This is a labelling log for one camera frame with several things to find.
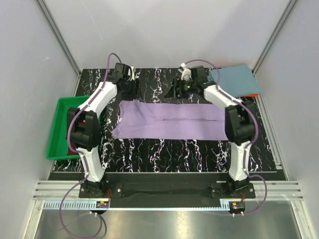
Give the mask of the purple t shirt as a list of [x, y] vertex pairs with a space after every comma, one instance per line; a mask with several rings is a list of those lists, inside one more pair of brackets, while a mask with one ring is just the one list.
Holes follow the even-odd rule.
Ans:
[[120, 102], [118, 139], [227, 140], [225, 112], [213, 104]]

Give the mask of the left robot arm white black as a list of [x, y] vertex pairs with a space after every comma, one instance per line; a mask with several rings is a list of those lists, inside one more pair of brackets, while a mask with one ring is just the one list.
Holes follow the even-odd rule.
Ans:
[[80, 156], [84, 179], [81, 189], [103, 197], [108, 190], [105, 172], [101, 166], [98, 145], [102, 138], [99, 117], [107, 104], [117, 95], [131, 101], [141, 96], [135, 68], [116, 63], [106, 80], [80, 106], [67, 111], [67, 142], [69, 149]]

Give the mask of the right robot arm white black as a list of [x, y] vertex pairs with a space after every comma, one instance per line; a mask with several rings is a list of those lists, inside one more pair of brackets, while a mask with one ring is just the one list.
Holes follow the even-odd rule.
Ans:
[[225, 134], [231, 143], [231, 162], [227, 181], [216, 192], [238, 197], [249, 187], [250, 148], [259, 134], [253, 106], [231, 96], [219, 86], [218, 81], [208, 80], [203, 66], [188, 68], [182, 63], [178, 71], [179, 75], [173, 78], [166, 98], [185, 99], [190, 94], [198, 94], [225, 112]]

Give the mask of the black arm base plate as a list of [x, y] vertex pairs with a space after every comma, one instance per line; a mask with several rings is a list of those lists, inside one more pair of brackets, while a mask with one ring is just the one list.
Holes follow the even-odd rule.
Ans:
[[123, 201], [185, 202], [194, 200], [208, 204], [211, 200], [242, 200], [256, 197], [253, 184], [234, 195], [220, 195], [216, 190], [223, 186], [227, 173], [107, 173], [108, 190], [103, 194], [85, 192], [80, 187], [79, 196], [90, 199], [120, 199]]

